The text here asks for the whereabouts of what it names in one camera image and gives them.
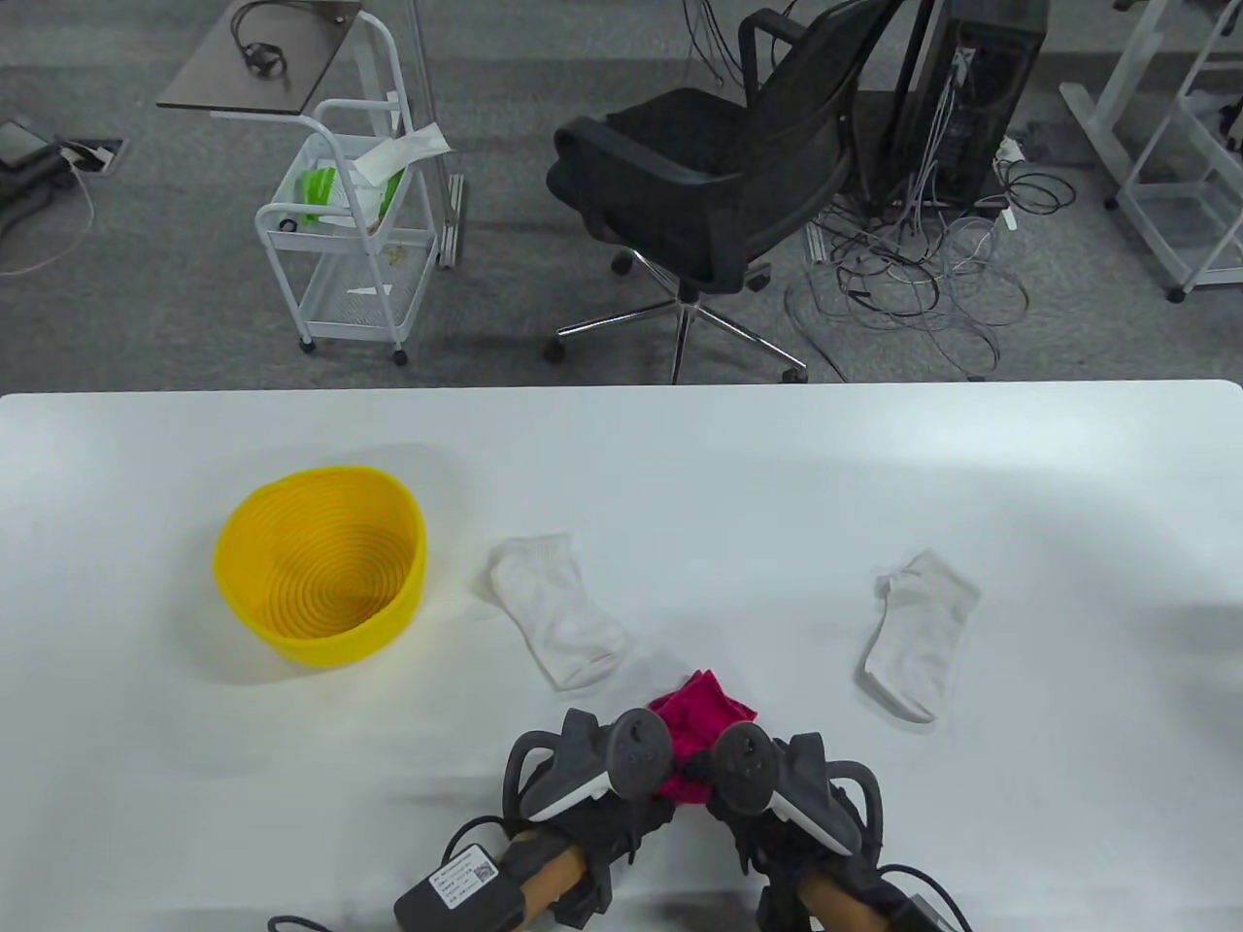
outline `office chair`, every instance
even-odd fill
[[[613,271],[639,262],[670,295],[638,311],[562,327],[544,347],[615,324],[677,314],[670,384],[691,323],[702,318],[764,349],[807,381],[807,365],[704,303],[704,295],[758,291],[751,263],[813,220],[858,164],[851,111],[859,75],[902,0],[846,0],[802,26],[773,10],[738,27],[746,107],[679,88],[598,122],[579,117],[553,139],[548,189],[583,216],[588,235],[624,249]],[[763,85],[757,34],[791,48]]]

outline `label sticker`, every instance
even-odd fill
[[[479,845],[471,845],[449,864],[433,874],[429,880],[445,906],[456,910],[470,900],[485,884],[496,879],[496,865]]]

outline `chair base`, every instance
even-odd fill
[[[566,344],[564,340],[572,337],[580,337],[584,333],[592,333],[594,331],[604,329],[605,327],[618,327],[625,323],[636,323],[639,321],[650,321],[655,317],[661,317],[666,313],[677,314],[677,338],[674,342],[674,359],[669,370],[669,384],[676,385],[677,378],[681,374],[682,358],[686,354],[686,338],[690,334],[691,324],[702,319],[707,323],[717,327],[732,337],[737,337],[745,343],[750,343],[759,349],[764,350],[769,355],[786,363],[788,367],[782,373],[783,383],[805,383],[807,381],[807,364],[796,357],[787,353],[784,349],[774,343],[769,343],[767,339],[761,337],[755,331],[743,327],[736,321],[731,321],[725,314],[717,313],[711,307],[705,304],[699,295],[694,292],[687,292],[686,290],[679,288],[677,280],[674,278],[669,272],[666,272],[660,266],[653,265],[643,255],[635,252],[634,250],[624,250],[619,252],[613,260],[613,271],[618,275],[625,275],[630,271],[631,261],[641,265],[656,283],[660,285],[665,291],[669,292],[670,297],[665,301],[659,301],[655,304],[648,304],[646,307],[640,307],[635,311],[623,311],[617,314],[607,314],[604,317],[595,317],[590,321],[583,321],[582,323],[571,324],[569,327],[562,327],[557,331],[557,336],[548,340],[544,345],[544,359],[549,363],[559,363],[566,358]],[[758,291],[759,287],[767,285],[767,270],[755,270],[751,275],[751,281],[762,282],[758,287],[753,288]]]

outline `pink cloth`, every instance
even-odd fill
[[[721,732],[736,722],[753,722],[756,712],[725,695],[711,670],[701,670],[680,690],[661,696],[648,706],[660,716],[674,736],[674,762],[677,773],[660,795],[675,803],[704,805],[712,797],[712,788],[681,774],[681,768],[702,751],[710,751]]]

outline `yellow basket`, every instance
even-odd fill
[[[250,630],[287,660],[354,664],[414,618],[428,529],[414,496],[365,468],[300,472],[265,486],[229,518],[216,585]]]

